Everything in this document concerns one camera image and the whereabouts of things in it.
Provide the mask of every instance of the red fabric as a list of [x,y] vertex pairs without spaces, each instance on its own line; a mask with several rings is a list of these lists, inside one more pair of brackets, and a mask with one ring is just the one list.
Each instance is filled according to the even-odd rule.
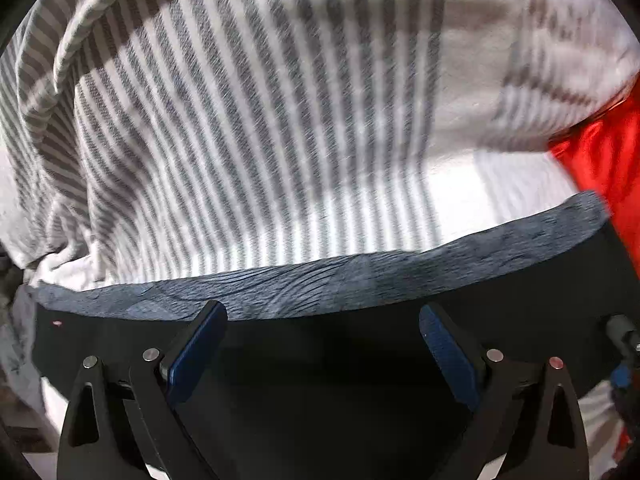
[[601,118],[550,147],[578,188],[609,205],[612,223],[640,275],[640,84]]
[[629,449],[629,446],[631,446],[632,443],[633,441],[629,437],[626,428],[622,428],[622,433],[620,433],[620,438],[618,439],[618,446],[613,453],[613,460],[615,460],[616,463],[619,464],[625,457],[626,450]]

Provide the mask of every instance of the screw head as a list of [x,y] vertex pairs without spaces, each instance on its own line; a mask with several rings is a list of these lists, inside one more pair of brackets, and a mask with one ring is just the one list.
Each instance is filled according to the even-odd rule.
[[564,368],[564,363],[562,362],[562,359],[559,357],[552,357],[551,359],[549,359],[549,364],[551,365],[552,368],[555,368],[556,370],[562,370],[562,368]]
[[89,357],[85,357],[84,361],[82,361],[82,366],[85,368],[93,368],[98,362],[98,358],[95,355],[90,355]]
[[494,363],[499,363],[504,359],[504,354],[495,348],[491,348],[486,351],[486,357],[489,361],[493,361]]
[[144,352],[142,352],[142,358],[148,363],[158,359],[159,355],[160,351],[157,348],[147,348]]

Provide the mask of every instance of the blue pad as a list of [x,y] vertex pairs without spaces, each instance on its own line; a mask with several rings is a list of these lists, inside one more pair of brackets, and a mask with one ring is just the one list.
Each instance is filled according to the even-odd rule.
[[611,383],[616,388],[628,388],[631,386],[631,370],[622,363],[611,373]]
[[420,310],[420,333],[457,402],[471,411],[480,404],[476,370],[429,305]]
[[169,405],[175,406],[191,397],[225,330],[226,308],[219,301],[212,301],[174,342],[161,362]]

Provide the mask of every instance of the striped shirt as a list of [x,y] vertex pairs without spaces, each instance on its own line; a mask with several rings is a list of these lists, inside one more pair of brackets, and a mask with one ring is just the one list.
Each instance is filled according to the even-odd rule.
[[0,237],[141,283],[427,251],[575,192],[638,72],[609,0],[38,0],[0,58]]

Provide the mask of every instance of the wrinkled fabric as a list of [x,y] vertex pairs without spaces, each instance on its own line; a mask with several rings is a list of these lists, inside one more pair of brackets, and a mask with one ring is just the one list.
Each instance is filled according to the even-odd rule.
[[580,189],[606,202],[640,275],[640,84],[619,106],[551,146]]
[[208,299],[223,301],[231,320],[312,316],[414,300],[524,269],[587,240],[607,218],[598,197],[583,192],[425,253],[359,254],[79,292],[41,283],[30,293],[46,308],[86,316],[193,319]]
[[427,251],[574,194],[549,136],[639,66],[610,0],[38,0],[0,236],[76,290]]
[[24,286],[18,287],[7,322],[0,325],[0,366],[14,393],[38,413],[44,413],[40,373],[31,360],[35,315],[35,302]]

